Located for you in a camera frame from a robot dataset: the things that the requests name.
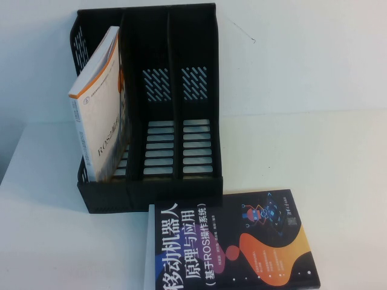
white wall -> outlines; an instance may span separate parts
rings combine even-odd
[[[0,180],[25,124],[72,120],[77,9],[188,2],[2,0]],[[387,1],[216,2],[223,115],[387,107]]]

robot illustration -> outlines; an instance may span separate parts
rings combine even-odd
[[[248,220],[246,228],[254,227],[257,224],[264,225],[268,220],[270,225],[281,236],[287,214],[286,211],[278,207],[271,196],[271,193],[267,195],[265,206],[263,207],[261,205],[253,207],[252,205],[242,204],[243,209],[248,208],[247,212],[242,214],[242,217]]]

black book cover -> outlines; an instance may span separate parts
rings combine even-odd
[[[156,290],[316,289],[290,190],[155,205]]]

publisher logo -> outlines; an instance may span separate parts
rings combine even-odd
[[[83,100],[83,104],[87,104],[90,101],[90,97],[86,97],[86,99]]]

qr code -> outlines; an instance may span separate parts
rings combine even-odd
[[[288,217],[288,225],[297,225],[297,219],[295,217]]]

